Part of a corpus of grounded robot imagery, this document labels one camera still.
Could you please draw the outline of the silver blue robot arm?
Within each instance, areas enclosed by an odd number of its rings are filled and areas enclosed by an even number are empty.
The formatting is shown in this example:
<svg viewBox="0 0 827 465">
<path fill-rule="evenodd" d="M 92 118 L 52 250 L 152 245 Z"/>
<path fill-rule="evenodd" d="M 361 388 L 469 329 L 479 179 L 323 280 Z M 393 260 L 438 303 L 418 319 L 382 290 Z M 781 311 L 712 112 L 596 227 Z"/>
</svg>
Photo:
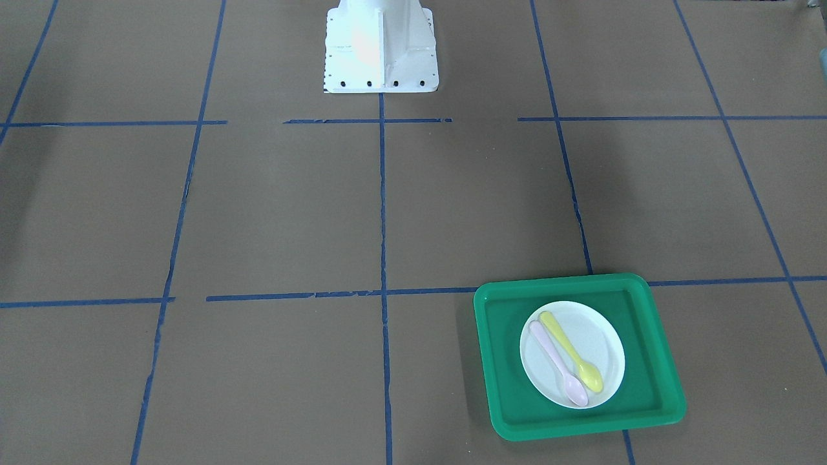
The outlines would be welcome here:
<svg viewBox="0 0 827 465">
<path fill-rule="evenodd" d="M 822 49 L 819 51 L 819 66 L 821 66 L 821 73 L 823 74 L 824 80 L 827 79 L 827 48 Z"/>
</svg>

